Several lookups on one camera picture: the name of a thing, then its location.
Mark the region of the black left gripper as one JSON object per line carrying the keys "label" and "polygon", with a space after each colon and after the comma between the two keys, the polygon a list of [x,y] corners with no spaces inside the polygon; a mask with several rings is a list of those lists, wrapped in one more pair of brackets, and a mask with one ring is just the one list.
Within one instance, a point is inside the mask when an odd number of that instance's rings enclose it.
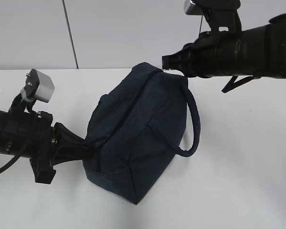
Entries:
{"label": "black left gripper", "polygon": [[20,157],[26,157],[30,161],[35,182],[50,184],[56,174],[53,166],[94,157],[95,150],[61,123],[54,125],[54,138],[52,120],[52,115],[45,112],[0,110],[0,154],[12,156],[0,167],[0,175]]}

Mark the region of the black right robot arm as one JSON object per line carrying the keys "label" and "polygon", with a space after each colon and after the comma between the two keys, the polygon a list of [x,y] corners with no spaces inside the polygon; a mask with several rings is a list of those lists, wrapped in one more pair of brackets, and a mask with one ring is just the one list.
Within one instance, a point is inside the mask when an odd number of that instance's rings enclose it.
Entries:
{"label": "black right robot arm", "polygon": [[286,13],[245,31],[202,32],[193,43],[163,56],[162,68],[189,78],[247,75],[286,79]]}

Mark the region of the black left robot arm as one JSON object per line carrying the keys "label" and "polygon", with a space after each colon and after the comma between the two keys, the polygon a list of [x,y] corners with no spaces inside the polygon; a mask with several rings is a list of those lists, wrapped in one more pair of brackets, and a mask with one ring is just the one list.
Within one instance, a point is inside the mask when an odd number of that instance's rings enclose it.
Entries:
{"label": "black left robot arm", "polygon": [[53,115],[35,112],[35,101],[26,102],[17,95],[8,112],[0,110],[0,154],[12,159],[0,167],[0,175],[20,157],[29,159],[36,183],[50,184],[55,165],[77,160],[90,160],[95,150]]}

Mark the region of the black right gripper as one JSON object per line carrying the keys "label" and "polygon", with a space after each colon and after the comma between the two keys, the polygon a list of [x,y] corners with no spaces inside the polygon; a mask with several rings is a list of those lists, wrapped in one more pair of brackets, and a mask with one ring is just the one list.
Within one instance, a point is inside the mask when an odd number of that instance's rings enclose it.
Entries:
{"label": "black right gripper", "polygon": [[162,69],[177,70],[185,77],[240,76],[240,32],[205,31],[174,54],[162,57]]}

